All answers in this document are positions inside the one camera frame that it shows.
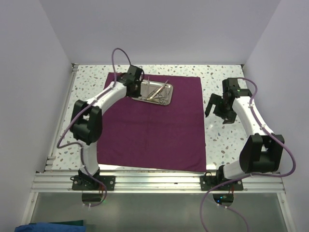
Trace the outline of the purple surgical cloth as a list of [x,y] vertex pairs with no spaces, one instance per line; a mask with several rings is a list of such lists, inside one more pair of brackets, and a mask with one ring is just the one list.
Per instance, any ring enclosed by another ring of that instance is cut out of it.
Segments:
[[123,98],[102,117],[99,164],[203,172],[204,107],[199,77],[147,75],[173,86],[169,105]]

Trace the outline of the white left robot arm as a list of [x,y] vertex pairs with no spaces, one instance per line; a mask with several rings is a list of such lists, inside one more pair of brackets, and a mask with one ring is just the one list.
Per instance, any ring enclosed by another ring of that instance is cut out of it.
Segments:
[[117,74],[116,78],[96,96],[86,100],[78,100],[74,104],[70,131],[81,147],[81,167],[79,175],[86,175],[83,184],[91,190],[100,184],[97,141],[103,131],[103,114],[116,102],[125,98],[140,97],[141,83],[144,78],[142,68],[130,65],[127,72]]

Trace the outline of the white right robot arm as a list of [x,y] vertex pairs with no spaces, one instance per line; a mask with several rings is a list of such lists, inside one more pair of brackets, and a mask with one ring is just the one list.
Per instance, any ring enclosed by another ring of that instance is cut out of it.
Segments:
[[237,78],[223,80],[222,87],[222,96],[211,94],[205,116],[214,113],[223,119],[224,124],[232,124],[239,117],[247,135],[247,141],[236,161],[221,165],[215,176],[204,176],[207,184],[215,184],[224,190],[232,185],[232,179],[246,174],[277,171],[284,138],[275,135],[266,125],[253,102],[251,91],[241,88]]

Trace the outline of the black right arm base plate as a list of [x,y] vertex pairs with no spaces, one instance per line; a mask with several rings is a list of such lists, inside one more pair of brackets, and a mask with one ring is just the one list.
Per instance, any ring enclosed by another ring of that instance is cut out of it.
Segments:
[[243,183],[241,180],[234,181],[231,183],[226,183],[227,179],[223,179],[218,182],[215,176],[211,175],[201,175],[199,177],[200,188],[202,191],[209,191],[210,189],[218,186],[218,188],[213,189],[217,191],[242,191],[244,190]]

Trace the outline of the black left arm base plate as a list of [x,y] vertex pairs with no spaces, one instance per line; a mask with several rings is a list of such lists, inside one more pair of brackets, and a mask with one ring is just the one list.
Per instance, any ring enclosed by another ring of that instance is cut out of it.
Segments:
[[[102,190],[101,184],[93,179],[90,181],[85,180],[78,175],[70,177],[72,181],[72,190],[77,191],[92,191],[92,190]],[[100,175],[98,180],[102,182],[107,191],[114,191],[116,177],[113,175]]]

